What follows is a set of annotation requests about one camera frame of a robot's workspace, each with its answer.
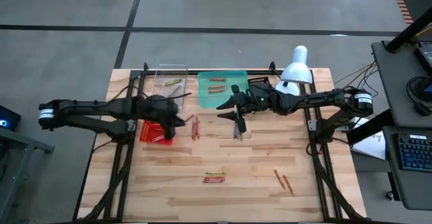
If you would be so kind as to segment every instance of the wooden table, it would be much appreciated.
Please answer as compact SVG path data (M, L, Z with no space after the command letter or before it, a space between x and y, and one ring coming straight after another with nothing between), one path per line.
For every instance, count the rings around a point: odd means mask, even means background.
M313 72L317 91L333 88L329 69L313 69ZM128 69L113 70L107 100L128 85L129 75ZM275 76L269 78L273 85L278 82ZM154 76L146 77L147 94L152 92L153 80ZM309 140L303 110L287 117L271 112L247 115L248 131L243 141L239 141L233 139L234 122L216 117L224 111L199 106L197 88L196 76L188 76L186 92L192 94L185 99L179 115L185 119L198 114L199 140L191 139L192 121L189 121L186 127L177 128L171 146L146 144L139 141L142 122L138 122L123 220L321 221L312 158L305 152ZM321 108L323 118L336 111L335 107ZM345 135L336 133L335 137L345 138ZM106 135L98 135L95 147L108 140ZM333 141L329 150L338 188L356 211L366 216L348 145ZM114 152L113 143L93 154L78 217L89 213L107 189ZM287 175L295 196L280 186L274 169ZM226 172L226 181L203 184L208 171ZM327 188L326 196L334 216Z

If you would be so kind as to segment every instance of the concrete floor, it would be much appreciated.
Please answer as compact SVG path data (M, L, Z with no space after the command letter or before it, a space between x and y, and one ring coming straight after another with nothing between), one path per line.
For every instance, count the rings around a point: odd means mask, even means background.
M125 26L132 2L0 0L0 24ZM305 45L309 67L330 67L338 80L373 61L371 43L391 39L380 32L400 31L406 25L395 0L140 0L134 26L377 32L376 36L133 32L121 65L267 67L275 61L283 67L290 62L292 49ZM74 128L42 131L37 106L58 98L103 99L122 36L123 32L0 30L0 83L19 88L0 87L0 102L22 115L21 134L56 145L51 156L35 155L13 217L29 218L31 223L72 218L95 135ZM368 82L380 93L374 98L375 112L386 110L379 74ZM383 174L358 174L368 216L426 223L431 213L408 211L383 199L389 189Z

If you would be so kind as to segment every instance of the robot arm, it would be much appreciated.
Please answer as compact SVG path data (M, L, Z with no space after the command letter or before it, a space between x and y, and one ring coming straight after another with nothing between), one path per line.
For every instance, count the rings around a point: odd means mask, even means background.
M336 106L340 110L317 126L317 137L331 142L334 129L350 121L353 117L366 117L373 113L372 96L366 90L353 87L334 89L327 92L294 96L274 89L270 84L253 84L245 92L233 85L234 95L217 109L237 108L237 111L219 114L218 117L234 120L240 133L246 131L243 115L257 111L272 110L278 115L289 115L298 109Z
M39 105L39 124L43 130L53 130L63 126L72 126L106 133L114 141L127 136L127 120L145 119L161 124L165 129L165 138L175 136L175 127L184 126L184 120L177 116L178 106L164 96L152 95L147 98L113 99L108 102L71 101L57 99ZM91 115L108 115L118 120L103 121Z

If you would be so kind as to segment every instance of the teal tray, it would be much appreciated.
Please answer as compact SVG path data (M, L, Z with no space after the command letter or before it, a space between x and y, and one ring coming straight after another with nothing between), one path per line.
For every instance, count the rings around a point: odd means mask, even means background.
M226 78L225 82L210 81L210 78ZM223 85L225 91L209 94L210 86ZM240 91L249 89L248 73L242 71L214 71L198 73L198 100L200 106L205 109L212 109L222 105L233 95L231 85L237 85Z

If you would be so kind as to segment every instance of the paper sheet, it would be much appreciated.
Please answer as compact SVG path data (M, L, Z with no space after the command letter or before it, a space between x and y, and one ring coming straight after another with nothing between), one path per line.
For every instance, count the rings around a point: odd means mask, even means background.
M368 121L369 119L362 118L357 123L357 125L354 126L354 128L357 128L358 126ZM384 140L383 132L378 132L360 141L359 143L354 144L351 150L385 160L385 140Z

